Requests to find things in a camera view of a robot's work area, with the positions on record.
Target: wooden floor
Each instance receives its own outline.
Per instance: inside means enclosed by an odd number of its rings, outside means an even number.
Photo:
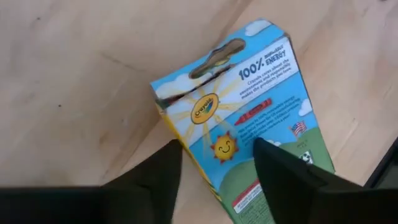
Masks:
[[[292,37],[338,175],[398,136],[395,0],[2,0],[0,184],[102,184],[173,136],[149,82],[258,17]],[[175,223],[231,223],[184,157]]]

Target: crayola crayon box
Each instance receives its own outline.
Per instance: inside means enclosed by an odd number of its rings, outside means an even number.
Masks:
[[[235,223],[273,223],[256,137],[334,172],[289,36],[258,19],[151,83],[161,116]]]

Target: cartoon sun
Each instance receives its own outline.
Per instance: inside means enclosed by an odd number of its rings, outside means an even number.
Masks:
[[[220,159],[221,164],[226,160],[232,160],[234,153],[239,151],[236,139],[231,137],[229,131],[223,136],[218,136],[216,144],[210,147],[214,150],[214,158]]]

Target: american flag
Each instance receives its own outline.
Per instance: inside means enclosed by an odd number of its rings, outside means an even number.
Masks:
[[[307,130],[307,127],[304,121],[299,121],[291,127],[291,130],[295,136],[298,136],[300,133],[304,133],[304,131]]]

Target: hang tab hole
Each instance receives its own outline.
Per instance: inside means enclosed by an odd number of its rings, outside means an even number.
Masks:
[[[229,62],[232,55],[242,51],[246,43],[243,39],[235,38],[230,40],[224,46],[212,51],[206,62],[192,70],[190,78],[200,78],[215,66],[223,65]]]

